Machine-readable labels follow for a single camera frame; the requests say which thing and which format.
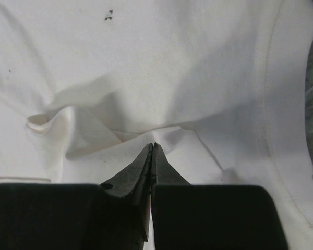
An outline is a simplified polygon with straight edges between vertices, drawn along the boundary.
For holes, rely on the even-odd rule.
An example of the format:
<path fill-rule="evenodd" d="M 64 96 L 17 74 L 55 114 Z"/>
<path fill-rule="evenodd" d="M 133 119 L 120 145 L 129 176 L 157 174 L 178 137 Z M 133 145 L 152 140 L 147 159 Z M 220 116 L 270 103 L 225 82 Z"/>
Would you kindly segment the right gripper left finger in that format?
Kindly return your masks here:
<path fill-rule="evenodd" d="M 143 249 L 152 149 L 99 185 L 0 183 L 0 249 Z"/>

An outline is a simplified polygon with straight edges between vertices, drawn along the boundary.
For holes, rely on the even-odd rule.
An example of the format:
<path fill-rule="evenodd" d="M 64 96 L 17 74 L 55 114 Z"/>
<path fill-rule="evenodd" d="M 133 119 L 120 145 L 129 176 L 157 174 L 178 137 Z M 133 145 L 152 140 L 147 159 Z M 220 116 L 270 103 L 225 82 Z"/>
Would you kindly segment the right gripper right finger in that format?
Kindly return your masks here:
<path fill-rule="evenodd" d="M 274 201 L 256 185 L 192 185 L 152 151 L 156 249 L 288 249 Z"/>

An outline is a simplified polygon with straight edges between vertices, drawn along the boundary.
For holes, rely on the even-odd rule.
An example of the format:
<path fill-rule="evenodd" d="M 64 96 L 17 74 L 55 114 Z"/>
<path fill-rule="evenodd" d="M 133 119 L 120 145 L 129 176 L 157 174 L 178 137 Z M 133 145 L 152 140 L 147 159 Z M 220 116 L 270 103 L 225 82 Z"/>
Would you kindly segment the white t shirt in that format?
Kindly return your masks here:
<path fill-rule="evenodd" d="M 102 183 L 159 143 L 313 249 L 313 1 L 0 1 L 0 182 Z"/>

